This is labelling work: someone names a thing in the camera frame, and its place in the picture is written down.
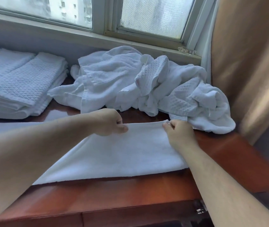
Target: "glossy wooden tabletop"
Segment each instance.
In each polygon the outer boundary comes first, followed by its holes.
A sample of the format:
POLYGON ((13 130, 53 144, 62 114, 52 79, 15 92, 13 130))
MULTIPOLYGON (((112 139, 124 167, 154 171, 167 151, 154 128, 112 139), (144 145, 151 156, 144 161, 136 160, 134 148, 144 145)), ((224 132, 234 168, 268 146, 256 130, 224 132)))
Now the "glossy wooden tabletop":
MULTIPOLYGON (((52 101, 41 116, 31 116, 22 121, 47 121, 78 113, 76 109, 52 101)), ((164 113, 149 117, 134 109, 121 112, 121 116, 124 123, 169 119, 164 113)), ((0 122, 11 121, 0 119, 0 122)), ((195 133, 201 148, 243 187, 250 192, 269 191, 269 162, 239 134, 231 132, 216 135, 202 131, 195 131, 195 133)), ((30 187, 0 215, 0 222, 156 204, 169 203, 180 206, 183 204, 180 202, 197 198, 201 196, 189 169, 132 178, 50 183, 30 187)))

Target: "gold satin curtain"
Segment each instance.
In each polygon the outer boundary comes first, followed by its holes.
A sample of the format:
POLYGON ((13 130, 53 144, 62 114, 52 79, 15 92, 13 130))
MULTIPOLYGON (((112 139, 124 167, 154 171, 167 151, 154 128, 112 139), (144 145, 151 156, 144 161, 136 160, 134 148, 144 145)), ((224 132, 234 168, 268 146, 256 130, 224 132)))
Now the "gold satin curtain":
POLYGON ((212 84, 226 94, 238 131, 254 144, 269 127, 269 0, 220 0, 212 84))

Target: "frosted glass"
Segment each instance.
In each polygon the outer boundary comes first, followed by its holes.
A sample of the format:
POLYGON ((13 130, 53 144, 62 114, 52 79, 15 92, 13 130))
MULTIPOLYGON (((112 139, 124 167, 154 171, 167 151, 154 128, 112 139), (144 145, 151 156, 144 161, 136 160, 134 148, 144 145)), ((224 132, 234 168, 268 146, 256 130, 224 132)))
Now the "frosted glass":
POLYGON ((120 25, 180 39, 193 0, 123 0, 120 25))
POLYGON ((92 0, 0 0, 0 9, 92 28, 92 0))

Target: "person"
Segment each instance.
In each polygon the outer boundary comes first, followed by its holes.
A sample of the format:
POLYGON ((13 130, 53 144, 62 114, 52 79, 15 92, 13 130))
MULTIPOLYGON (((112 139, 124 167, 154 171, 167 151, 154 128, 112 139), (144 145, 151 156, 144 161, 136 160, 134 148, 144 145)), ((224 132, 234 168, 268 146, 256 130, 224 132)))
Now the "person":
MULTIPOLYGON (((187 122, 164 123, 171 146, 186 160, 215 226, 269 226, 269 210, 199 148, 187 122)), ((85 137, 128 128, 114 109, 101 109, 0 134, 0 213, 85 137)))

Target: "table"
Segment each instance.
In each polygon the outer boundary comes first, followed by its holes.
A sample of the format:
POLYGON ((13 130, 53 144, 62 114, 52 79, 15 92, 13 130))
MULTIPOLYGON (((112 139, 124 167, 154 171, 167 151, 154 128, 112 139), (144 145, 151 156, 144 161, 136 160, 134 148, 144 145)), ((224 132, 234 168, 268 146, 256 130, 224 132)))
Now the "table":
MULTIPOLYGON (((21 121, 45 121, 54 112, 58 117, 79 113, 53 100, 40 116, 21 121)), ((164 113, 149 117, 134 109, 120 114, 124 123, 169 118, 164 113)), ((238 133, 195 133, 200 147, 248 191, 269 192, 269 162, 238 133)), ((130 178, 49 183, 31 186, 0 214, 0 227, 128 227, 183 222, 195 214, 196 199, 201 199, 201 195, 189 169, 130 178)))

